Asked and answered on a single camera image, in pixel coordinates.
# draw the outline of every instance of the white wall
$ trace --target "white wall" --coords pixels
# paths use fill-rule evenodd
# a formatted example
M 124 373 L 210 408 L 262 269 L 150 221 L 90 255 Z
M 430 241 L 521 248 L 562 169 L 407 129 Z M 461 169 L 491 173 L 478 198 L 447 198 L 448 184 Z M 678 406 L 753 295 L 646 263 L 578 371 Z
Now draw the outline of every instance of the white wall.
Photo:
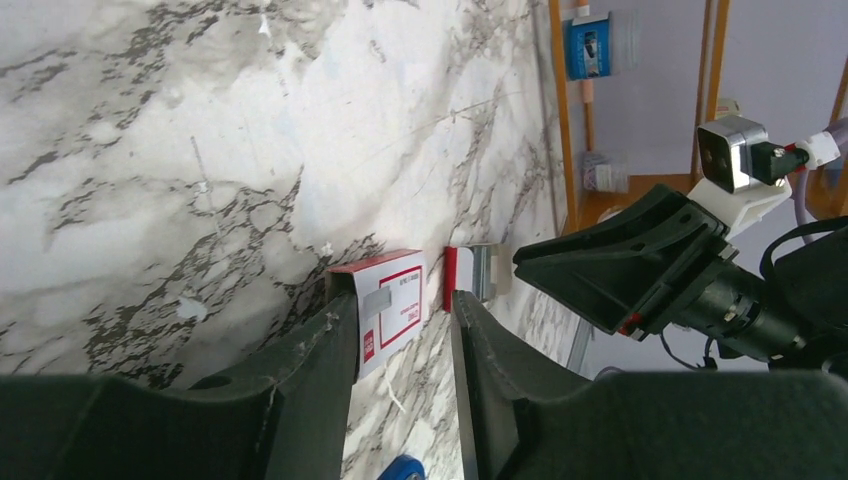
M 737 99 L 748 118 L 763 123 L 775 143 L 791 143 L 827 124 L 848 54 L 848 2 L 820 0 L 733 2 L 725 46 L 721 95 Z M 631 173 L 688 170 L 697 90 L 703 3 L 597 0 L 592 9 L 638 8 L 642 20 L 637 71 L 595 82 L 598 147 L 627 149 Z M 733 239 L 737 263 L 756 272 L 763 250 L 795 225 L 786 203 Z M 794 242 L 778 253 L 797 248 Z M 705 337 L 669 328 L 674 352 L 700 361 Z M 615 365 L 631 370 L 680 369 L 657 338 L 642 343 L 597 332 L 586 372 Z M 748 359 L 720 361 L 721 369 L 764 369 Z

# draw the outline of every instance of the blue round object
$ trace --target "blue round object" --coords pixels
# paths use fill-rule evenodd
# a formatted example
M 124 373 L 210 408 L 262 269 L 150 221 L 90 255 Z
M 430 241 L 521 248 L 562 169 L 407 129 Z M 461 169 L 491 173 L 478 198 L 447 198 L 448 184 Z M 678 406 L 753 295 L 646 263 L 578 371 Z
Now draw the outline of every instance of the blue round object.
M 569 78 L 579 80 L 612 74 L 609 14 L 565 22 L 563 37 Z
M 377 480 L 424 480 L 424 465 L 409 455 L 401 455 L 392 461 Z

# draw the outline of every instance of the plastic container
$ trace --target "plastic container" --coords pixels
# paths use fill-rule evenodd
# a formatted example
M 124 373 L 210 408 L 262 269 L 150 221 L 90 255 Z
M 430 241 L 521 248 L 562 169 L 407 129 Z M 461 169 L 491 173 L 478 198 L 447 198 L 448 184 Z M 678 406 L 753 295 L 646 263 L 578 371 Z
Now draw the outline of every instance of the plastic container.
M 597 78 L 633 70 L 639 64 L 639 15 L 613 10 L 563 22 L 568 77 Z
M 624 153 L 585 152 L 581 158 L 581 169 L 586 190 L 627 193 L 630 188 Z

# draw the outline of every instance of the marble surface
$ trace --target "marble surface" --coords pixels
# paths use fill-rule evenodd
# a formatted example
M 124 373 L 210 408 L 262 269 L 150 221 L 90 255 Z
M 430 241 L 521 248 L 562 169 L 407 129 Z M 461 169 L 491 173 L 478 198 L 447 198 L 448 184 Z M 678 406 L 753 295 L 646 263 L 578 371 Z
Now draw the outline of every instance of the marble surface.
M 320 308 L 328 266 L 420 248 L 430 317 L 354 386 L 343 476 L 462 478 L 441 251 L 562 225 L 546 11 L 3 3 L 0 373 L 185 387 Z M 564 363 L 569 312 L 521 282 L 490 308 Z

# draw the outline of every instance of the white plastic piece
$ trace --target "white plastic piece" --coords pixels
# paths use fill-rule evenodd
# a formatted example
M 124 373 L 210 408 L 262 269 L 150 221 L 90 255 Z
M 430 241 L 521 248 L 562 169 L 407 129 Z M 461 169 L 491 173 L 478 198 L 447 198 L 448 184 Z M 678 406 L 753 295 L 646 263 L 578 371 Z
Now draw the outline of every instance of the white plastic piece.
M 839 145 L 836 144 L 833 136 L 828 132 L 820 132 L 812 137 L 796 142 L 795 147 L 806 151 L 810 155 L 810 159 L 804 165 L 807 167 L 807 170 L 815 170 L 840 157 Z
M 688 196 L 730 227 L 730 233 L 726 237 L 730 239 L 762 220 L 791 195 L 792 187 L 789 182 L 783 182 L 779 187 L 760 184 L 730 194 L 702 178 Z

